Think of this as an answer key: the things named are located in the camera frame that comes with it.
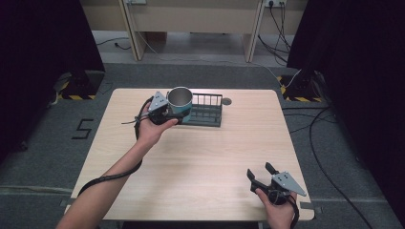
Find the metal mug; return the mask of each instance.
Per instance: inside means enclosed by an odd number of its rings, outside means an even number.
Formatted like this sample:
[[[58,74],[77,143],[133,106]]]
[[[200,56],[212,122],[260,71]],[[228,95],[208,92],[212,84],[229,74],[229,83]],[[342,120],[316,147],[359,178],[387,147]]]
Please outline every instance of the metal mug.
[[[177,87],[167,94],[167,101],[173,114],[184,113],[186,116],[182,122],[187,122],[191,117],[193,106],[193,93],[185,87]]]

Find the wall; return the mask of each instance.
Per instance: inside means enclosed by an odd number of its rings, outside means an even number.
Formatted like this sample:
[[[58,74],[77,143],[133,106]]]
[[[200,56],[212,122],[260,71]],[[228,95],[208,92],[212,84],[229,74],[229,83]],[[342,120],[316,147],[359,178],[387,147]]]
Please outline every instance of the wall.
[[[285,35],[294,35],[297,32],[301,22],[305,7],[308,0],[287,0],[286,3],[286,19],[285,19]],[[273,8],[271,12],[277,20],[277,24],[281,29],[281,8]],[[263,12],[261,27],[259,34],[279,34],[274,19],[271,17],[270,9],[265,8]]]
[[[119,0],[80,0],[92,31],[126,31]],[[295,34],[308,0],[287,0],[285,34]],[[281,26],[280,8],[273,8]],[[269,8],[265,8],[260,34],[278,34]]]
[[[126,31],[119,0],[80,0],[92,31]]]

